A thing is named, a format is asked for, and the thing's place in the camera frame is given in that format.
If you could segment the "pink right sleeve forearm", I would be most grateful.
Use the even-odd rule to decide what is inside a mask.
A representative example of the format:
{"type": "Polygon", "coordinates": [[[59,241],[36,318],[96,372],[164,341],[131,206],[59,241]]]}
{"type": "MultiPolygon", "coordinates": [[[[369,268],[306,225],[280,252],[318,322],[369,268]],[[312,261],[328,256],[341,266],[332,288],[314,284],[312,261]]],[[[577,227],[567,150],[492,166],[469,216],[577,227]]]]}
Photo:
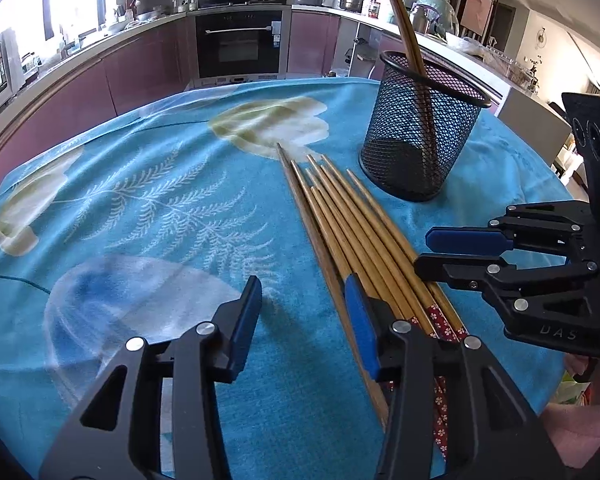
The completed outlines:
{"type": "Polygon", "coordinates": [[[600,447],[600,404],[550,403],[541,422],[566,466],[582,468],[600,447]]]}

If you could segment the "right hand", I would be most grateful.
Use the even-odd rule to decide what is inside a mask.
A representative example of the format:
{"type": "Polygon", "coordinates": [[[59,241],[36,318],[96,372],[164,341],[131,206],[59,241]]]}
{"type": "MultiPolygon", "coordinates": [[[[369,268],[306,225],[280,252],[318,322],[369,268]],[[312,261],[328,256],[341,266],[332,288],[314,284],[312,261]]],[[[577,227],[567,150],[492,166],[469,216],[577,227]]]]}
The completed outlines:
{"type": "Polygon", "coordinates": [[[565,366],[574,378],[588,381],[588,400],[592,405],[600,405],[600,360],[567,353],[565,366]]]}

